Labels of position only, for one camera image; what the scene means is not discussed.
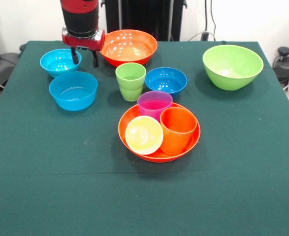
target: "orange plate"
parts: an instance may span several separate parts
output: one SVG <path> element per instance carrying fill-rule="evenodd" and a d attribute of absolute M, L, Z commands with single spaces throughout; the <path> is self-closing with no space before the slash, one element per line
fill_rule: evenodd
<path fill-rule="evenodd" d="M 158 48 L 156 39 L 146 32 L 122 29 L 105 36 L 101 55 L 113 66 L 126 62 L 145 64 Z"/>
<path fill-rule="evenodd" d="M 185 108 L 177 103 L 173 102 L 173 107 L 182 107 Z M 135 105 L 133 107 L 131 107 L 130 109 L 128 109 L 120 118 L 120 121 L 118 123 L 118 135 L 120 137 L 120 140 L 123 142 L 123 144 L 132 152 L 134 153 L 129 146 L 126 143 L 125 140 L 125 129 L 128 125 L 128 123 L 135 117 L 140 116 L 140 112 L 139 112 L 139 107 L 138 105 Z M 150 161 L 150 162 L 156 162 L 156 163 L 163 163 L 163 162 L 170 162 L 170 161 L 174 161 L 180 157 L 182 157 L 183 155 L 185 155 L 186 153 L 188 153 L 191 149 L 193 149 L 193 147 L 197 144 L 198 140 L 200 137 L 200 125 L 198 123 L 197 128 L 195 129 L 193 136 L 191 138 L 191 140 L 189 141 L 188 145 L 186 146 L 186 148 L 184 149 L 184 151 L 176 156 L 170 156 L 167 155 L 165 153 L 163 153 L 160 149 L 158 149 L 156 152 L 150 154 L 150 155 L 140 155 L 137 153 L 134 153 L 135 155 L 137 155 L 138 157 L 142 158 L 143 160 L 146 161 Z"/>

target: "green bowl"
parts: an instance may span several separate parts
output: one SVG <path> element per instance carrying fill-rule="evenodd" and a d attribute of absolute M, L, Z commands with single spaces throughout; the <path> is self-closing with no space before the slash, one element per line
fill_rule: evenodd
<path fill-rule="evenodd" d="M 224 90 L 238 90 L 248 85 L 263 69 L 257 53 L 235 45 L 209 48 L 202 60 L 210 80 Z"/>

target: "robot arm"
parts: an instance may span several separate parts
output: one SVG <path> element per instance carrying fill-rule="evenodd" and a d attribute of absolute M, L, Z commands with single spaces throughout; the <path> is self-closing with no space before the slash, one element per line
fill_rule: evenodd
<path fill-rule="evenodd" d="M 105 32 L 98 28 L 98 0 L 60 0 L 65 26 L 62 40 L 71 47 L 72 59 L 78 64 L 76 48 L 93 52 L 94 66 L 98 67 L 97 51 L 104 45 Z"/>

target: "bowl rim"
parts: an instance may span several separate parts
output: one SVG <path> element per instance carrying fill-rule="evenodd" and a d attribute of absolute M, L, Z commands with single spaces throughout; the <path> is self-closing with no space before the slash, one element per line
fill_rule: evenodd
<path fill-rule="evenodd" d="M 261 61 L 261 68 L 259 69 L 259 71 L 257 73 L 254 73 L 252 75 L 248 75 L 248 76 L 234 76 L 234 77 L 227 77 L 227 76 L 224 76 L 224 75 L 221 75 L 221 74 L 218 74 L 216 72 L 214 72 L 213 70 L 211 70 L 207 65 L 206 63 L 204 62 L 204 57 L 205 57 L 205 54 L 208 53 L 209 51 L 211 51 L 212 49 L 214 48 L 218 48 L 218 47 L 236 47 L 236 48 L 242 48 L 242 49 L 245 49 L 249 52 L 251 52 L 252 54 L 256 55 L 257 58 L 259 58 L 259 60 Z M 207 67 L 212 73 L 216 74 L 216 75 L 219 75 L 219 76 L 222 76 L 224 78 L 228 78 L 228 79 L 233 79 L 233 80 L 238 80 L 238 79 L 248 79 L 248 78 L 251 78 L 251 77 L 254 77 L 254 76 L 257 76 L 259 75 L 259 73 L 262 72 L 263 70 L 263 67 L 264 67 L 264 63 L 263 63 L 263 60 L 261 58 L 261 56 L 259 56 L 257 53 L 255 53 L 253 50 L 249 49 L 249 48 L 245 48 L 245 47 L 242 47 L 242 46 L 238 46 L 238 45 L 233 45 L 233 44 L 224 44 L 224 45 L 217 45 L 217 46 L 213 46 L 211 48 L 208 48 L 204 53 L 203 53 L 203 56 L 202 56 L 202 61 L 203 61 L 203 64 L 205 67 Z"/>
<path fill-rule="evenodd" d="M 41 57 L 41 59 L 40 59 L 40 65 L 41 65 L 41 67 L 42 67 L 44 70 L 48 71 L 48 72 L 63 72 L 63 71 L 67 71 L 67 70 L 63 70 L 63 71 L 50 70 L 50 69 L 47 69 L 46 67 L 44 67 L 43 64 L 42 64 L 42 60 L 43 60 L 43 58 L 44 58 L 46 55 L 48 55 L 49 53 L 52 53 L 52 52 L 54 52 L 54 51 L 63 51 L 63 50 L 68 50 L 68 51 L 71 52 L 71 50 L 70 50 L 69 48 L 60 48 L 60 49 L 54 49 L 54 50 L 51 50 L 51 51 L 45 53 L 45 54 Z M 78 51 L 76 51 L 76 53 L 77 53 L 77 55 L 79 56 L 79 63 L 78 63 L 77 65 L 75 65 L 74 67 L 71 67 L 70 69 L 75 68 L 76 66 L 79 66 L 79 65 L 81 64 L 82 56 L 81 56 L 81 54 L 80 54 Z"/>
<path fill-rule="evenodd" d="M 174 93 L 177 93 L 177 92 L 181 92 L 184 88 L 186 88 L 187 83 L 188 83 L 188 78 L 187 78 L 187 76 L 185 75 L 184 72 L 182 72 L 181 70 L 178 70 L 178 69 L 176 69 L 176 68 L 173 68 L 173 67 L 157 67 L 157 68 L 154 68 L 154 69 L 150 70 L 150 71 L 146 74 L 146 76 L 145 76 L 144 83 L 145 83 L 145 85 L 146 85 L 149 89 L 151 89 L 152 91 L 162 91 L 162 90 L 154 90 L 154 89 L 153 89 L 151 86 L 149 86 L 148 83 L 147 83 L 148 74 L 149 74 L 150 72 L 152 72 L 152 71 L 154 71 L 154 70 L 158 70 L 158 69 L 171 69 L 171 70 L 179 71 L 181 74 L 184 75 L 184 78 L 186 79 L 185 85 L 184 85 L 182 88 L 180 88 L 179 90 L 176 90 L 176 91 L 174 91 L 174 92 L 167 92 L 168 94 L 174 94 Z"/>
<path fill-rule="evenodd" d="M 85 99 L 85 98 L 91 96 L 92 94 L 94 94 L 94 93 L 96 92 L 96 90 L 97 90 L 97 88 L 98 88 L 98 86 L 99 86 L 99 83 L 98 83 L 97 79 L 96 79 L 92 74 L 89 74 L 89 73 L 83 72 L 83 71 L 72 71 L 72 72 L 68 72 L 68 73 L 62 74 L 62 75 L 58 75 L 58 76 L 56 76 L 56 77 L 50 82 L 50 85 L 49 85 L 49 87 L 48 87 L 48 90 L 49 90 L 49 92 L 50 92 L 50 95 L 51 95 L 55 100 L 58 100 L 58 101 L 68 101 L 68 102 L 72 102 L 72 101 L 73 101 L 73 100 L 69 100 L 69 99 L 61 99 L 61 98 L 59 98 L 59 97 L 56 97 L 56 96 L 52 93 L 52 91 L 51 91 L 51 86 L 52 86 L 53 83 L 57 83 L 58 81 L 60 81 L 60 80 L 62 79 L 61 77 L 66 76 L 66 75 L 69 75 L 69 74 L 88 74 L 92 80 L 95 80 L 95 81 L 96 81 L 96 86 L 95 86 L 94 90 L 93 90 L 89 95 L 87 95 L 87 96 L 85 96 L 85 97 L 82 97 L 82 98 L 80 98 L 80 99 L 78 99 L 78 100 L 76 100 L 76 101 L 80 101 L 80 100 L 82 100 L 82 99 Z"/>
<path fill-rule="evenodd" d="M 127 149 L 129 149 L 129 148 L 124 144 L 124 141 L 123 141 L 122 137 L 119 135 L 119 127 L 120 127 L 120 123 L 122 122 L 123 116 L 126 115 L 126 113 L 129 112 L 129 110 L 134 109 L 134 108 L 137 107 L 137 106 L 138 106 L 138 104 L 136 104 L 136 105 L 130 107 L 129 109 L 127 109 L 127 111 L 125 111 L 124 114 L 120 117 L 119 122 L 118 122 L 118 126 L 117 126 L 119 139 L 121 140 L 121 142 L 123 143 L 123 145 L 124 145 Z M 177 106 L 177 107 L 181 107 L 181 108 L 187 109 L 186 107 L 184 107 L 184 106 L 182 106 L 182 105 L 180 105 L 180 104 L 178 104 L 178 103 L 175 103 L 175 102 L 172 103 L 172 106 Z M 163 160 L 172 160 L 172 159 L 175 160 L 175 159 L 178 159 L 179 157 L 182 157 L 183 155 L 186 155 L 187 153 L 189 153 L 189 152 L 195 147 L 195 145 L 198 143 L 198 141 L 199 141 L 199 139 L 200 139 L 200 136 L 201 136 L 201 133 L 202 133 L 202 131 L 201 131 L 201 126 L 200 126 L 200 124 L 199 124 L 199 121 L 198 121 L 198 125 L 197 125 L 196 129 L 197 129 L 197 128 L 199 128 L 198 137 L 196 138 L 196 141 L 195 141 L 195 143 L 192 145 L 191 148 L 189 148 L 188 150 L 184 151 L 183 153 L 181 153 L 181 154 L 179 154 L 179 155 L 164 157 L 164 158 L 162 158 L 162 159 L 163 159 Z M 142 156 L 145 156 L 146 159 L 151 160 L 151 161 L 154 161 L 154 160 L 157 160 L 157 159 L 161 159 L 161 158 L 151 157 L 151 156 L 147 156 L 147 155 L 142 155 Z"/>
<path fill-rule="evenodd" d="M 154 150 L 154 151 L 150 151 L 149 153 L 148 152 L 139 152 L 139 150 L 136 150 L 135 148 L 133 148 L 133 146 L 132 145 L 130 145 L 130 143 L 129 143 L 129 141 L 127 141 L 127 130 L 128 130 L 128 126 L 129 125 L 131 125 L 131 122 L 132 121 L 134 121 L 134 120 L 136 120 L 136 119 L 143 119 L 143 118 L 146 118 L 146 119 L 150 119 L 150 120 L 152 120 L 155 124 L 158 124 L 158 126 L 157 126 L 157 129 L 159 129 L 159 131 L 160 131 L 160 134 L 162 134 L 162 139 L 161 140 L 158 140 L 158 145 L 156 146 L 157 147 L 157 149 L 159 149 L 160 148 L 160 146 L 161 146 L 161 144 L 162 144 L 162 142 L 163 142 L 163 138 L 164 138 L 164 133 L 163 133 L 163 129 L 162 129 L 162 126 L 161 126 L 161 124 L 155 119 L 155 118 L 152 118 L 152 117 L 150 117 L 150 116 L 138 116 L 138 117 L 135 117 L 135 118 L 133 118 L 128 124 L 127 124 L 127 126 L 126 126 L 126 129 L 125 129 L 125 140 L 126 140 L 126 143 L 127 143 L 127 145 L 129 146 L 129 148 L 133 151 L 133 152 L 135 152 L 135 153 L 137 153 L 137 154 L 140 154 L 140 155 L 150 155 L 150 154 L 152 154 L 152 153 L 154 153 L 157 149 L 155 149 L 155 148 L 153 148 L 152 150 Z"/>
<path fill-rule="evenodd" d="M 156 52 L 156 50 L 158 49 L 158 41 L 155 39 L 155 37 L 153 37 L 151 34 L 149 34 L 149 33 L 147 33 L 147 32 L 144 32 L 144 31 L 141 31 L 141 30 L 137 30 L 137 29 L 119 29 L 119 30 L 115 30 L 115 31 L 112 31 L 112 32 L 107 33 L 107 34 L 105 35 L 105 37 L 106 37 L 107 35 L 115 34 L 115 33 L 117 33 L 117 32 L 124 32 L 124 31 L 140 32 L 140 33 L 146 34 L 146 35 L 147 35 L 148 37 L 150 37 L 150 38 L 153 38 L 153 39 L 154 39 L 154 49 L 152 50 L 152 53 L 151 53 L 150 55 L 147 55 L 147 56 L 143 57 L 143 58 L 136 59 L 136 60 L 132 60 L 132 61 L 131 61 L 131 60 L 113 59 L 113 58 L 107 56 L 107 55 L 104 53 L 104 50 L 103 50 L 103 49 L 105 49 L 105 47 L 107 47 L 107 46 L 109 45 L 109 43 L 108 43 L 108 44 L 105 44 L 105 41 L 104 41 L 104 46 L 103 46 L 102 50 L 100 51 L 100 54 L 101 54 L 102 56 L 104 56 L 104 57 L 106 57 L 106 58 L 109 58 L 109 59 L 111 59 L 111 60 L 120 61 L 120 62 L 135 62 L 135 61 L 143 60 L 143 59 L 145 59 L 145 58 L 150 58 L 151 56 L 153 56 L 153 54 L 154 54 L 154 53 Z"/>

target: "white wall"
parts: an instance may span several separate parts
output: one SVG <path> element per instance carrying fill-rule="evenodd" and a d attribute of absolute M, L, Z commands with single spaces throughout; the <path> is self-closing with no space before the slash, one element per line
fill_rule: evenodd
<path fill-rule="evenodd" d="M 187 2 L 182 41 L 204 30 L 204 1 Z M 269 61 L 278 47 L 289 47 L 289 0 L 213 0 L 213 14 L 217 40 L 258 41 Z M 61 40 L 63 24 L 59 0 L 0 0 L 0 53 L 17 52 L 29 40 Z M 106 29 L 104 7 L 99 26 Z M 208 30 L 212 29 L 209 15 Z"/>
<path fill-rule="evenodd" d="M 187 0 L 183 10 L 181 40 L 204 30 L 204 1 Z M 258 41 L 269 62 L 280 46 L 289 47 L 289 0 L 213 0 L 216 39 Z M 213 30 L 208 14 L 208 30 Z"/>
<path fill-rule="evenodd" d="M 64 24 L 59 0 L 0 0 L 0 53 L 18 52 L 29 40 L 61 40 Z M 99 26 L 106 29 L 104 6 Z"/>

